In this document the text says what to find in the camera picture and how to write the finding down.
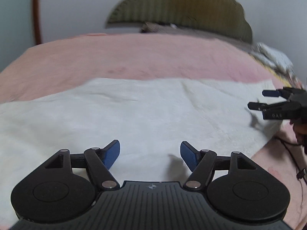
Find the pink blanket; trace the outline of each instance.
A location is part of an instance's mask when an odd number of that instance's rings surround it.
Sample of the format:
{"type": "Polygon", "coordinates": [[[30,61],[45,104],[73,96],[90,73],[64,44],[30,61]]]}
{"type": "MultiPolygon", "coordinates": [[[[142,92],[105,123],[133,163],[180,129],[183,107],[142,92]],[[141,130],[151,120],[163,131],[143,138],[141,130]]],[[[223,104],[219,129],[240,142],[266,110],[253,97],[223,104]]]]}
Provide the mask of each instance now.
{"type": "MultiPolygon", "coordinates": [[[[180,35],[103,34],[58,40],[27,50],[0,73],[0,102],[32,100],[74,88],[96,78],[155,79],[211,78],[239,82],[272,79],[282,83],[247,53],[217,39],[180,35]]],[[[287,126],[280,132],[294,141],[287,126]]],[[[300,147],[291,151],[305,166],[300,147]]],[[[307,221],[307,187],[296,179],[296,169],[285,148],[271,140],[253,160],[283,182],[291,193],[285,222],[301,229],[307,221]]]]}

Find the bed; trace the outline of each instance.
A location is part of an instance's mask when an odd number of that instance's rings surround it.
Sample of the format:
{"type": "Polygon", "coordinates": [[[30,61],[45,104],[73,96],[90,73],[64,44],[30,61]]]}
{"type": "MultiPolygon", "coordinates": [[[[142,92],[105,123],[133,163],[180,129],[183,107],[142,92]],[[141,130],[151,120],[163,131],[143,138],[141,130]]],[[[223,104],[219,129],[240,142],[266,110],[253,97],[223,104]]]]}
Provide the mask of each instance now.
{"type": "MultiPolygon", "coordinates": [[[[247,53],[251,48],[252,32],[244,19],[242,6],[235,0],[215,0],[219,6],[229,6],[232,13],[227,16],[232,20],[211,13],[212,4],[207,10],[194,6],[200,2],[208,3],[208,0],[193,0],[195,4],[191,3],[191,6],[197,9],[193,8],[189,15],[181,0],[168,0],[170,4],[165,11],[153,6],[163,0],[149,0],[151,2],[145,3],[148,10],[140,5],[140,1],[144,0],[120,2],[111,13],[109,22],[175,23],[189,27],[189,32],[170,34],[168,31],[162,34],[165,32],[160,30],[156,34],[87,34],[37,45],[0,73],[0,103],[35,100],[76,88],[94,78],[144,81],[212,79],[243,84],[272,80],[275,88],[289,85],[287,80],[247,53]],[[175,11],[170,9],[171,5],[176,7],[175,11]],[[152,13],[133,13],[134,9],[152,13]],[[208,20],[203,13],[212,17],[208,20]],[[194,29],[219,34],[199,36],[194,29]]],[[[277,136],[296,142],[289,123],[284,124],[277,136]]],[[[287,147],[298,168],[304,168],[307,159],[302,149],[287,147]]],[[[293,229],[302,229],[307,223],[307,185],[296,179],[298,168],[288,151],[279,140],[271,139],[252,159],[286,185],[291,201],[284,221],[293,229]]],[[[9,223],[1,225],[0,222],[0,229],[9,227],[9,223]]]]}
{"type": "MultiPolygon", "coordinates": [[[[150,80],[188,78],[249,83],[282,82],[247,53],[218,39],[181,35],[81,35],[30,48],[0,74],[0,101],[33,100],[75,88],[90,79],[150,80]]],[[[278,133],[295,142],[289,124],[278,133]]],[[[291,147],[300,167],[301,148],[291,147]]],[[[285,222],[301,229],[307,219],[307,187],[296,179],[296,167],[278,140],[270,140],[252,158],[283,182],[291,193],[285,222]]]]}

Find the cable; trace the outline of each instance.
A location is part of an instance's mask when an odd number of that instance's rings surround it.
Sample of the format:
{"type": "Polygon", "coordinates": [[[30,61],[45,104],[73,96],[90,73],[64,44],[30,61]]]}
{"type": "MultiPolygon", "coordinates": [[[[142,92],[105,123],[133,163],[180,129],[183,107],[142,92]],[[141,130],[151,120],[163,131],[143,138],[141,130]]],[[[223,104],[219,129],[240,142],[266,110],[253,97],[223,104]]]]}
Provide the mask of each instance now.
{"type": "MultiPolygon", "coordinates": [[[[281,139],[280,137],[274,137],[275,139],[279,140],[282,145],[285,147],[285,149],[288,151],[293,163],[295,164],[295,167],[297,168],[298,172],[300,172],[300,167],[298,166],[293,154],[291,153],[291,151],[289,150],[289,148],[286,146],[286,144],[289,144],[289,145],[292,145],[292,146],[301,146],[301,144],[292,144],[292,143],[289,143],[287,141],[285,141],[284,139],[281,139]]],[[[306,185],[307,185],[307,180],[305,179],[305,176],[302,177],[303,180],[305,181],[306,185]]]]}
{"type": "Polygon", "coordinates": [[[292,146],[301,146],[301,144],[293,144],[293,143],[285,141],[284,139],[282,139],[280,137],[274,137],[274,139],[277,139],[277,140],[279,140],[282,143],[289,144],[289,145],[292,145],[292,146]]]}

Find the white blanket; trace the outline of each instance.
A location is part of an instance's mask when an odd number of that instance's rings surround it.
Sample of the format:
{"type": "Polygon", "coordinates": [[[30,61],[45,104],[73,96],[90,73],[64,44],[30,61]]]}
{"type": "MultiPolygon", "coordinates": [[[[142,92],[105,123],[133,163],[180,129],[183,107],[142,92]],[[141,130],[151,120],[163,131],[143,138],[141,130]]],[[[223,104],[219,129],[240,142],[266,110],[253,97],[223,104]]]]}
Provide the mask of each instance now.
{"type": "Polygon", "coordinates": [[[118,139],[121,153],[111,172],[120,183],[184,181],[190,174],[179,153],[184,140],[218,155],[238,150],[251,157],[279,123],[263,121],[260,112],[251,116],[247,103],[276,102],[261,95],[273,88],[271,81],[101,78],[0,105],[0,226],[17,220],[10,205],[13,187],[62,148],[83,153],[118,139]]]}

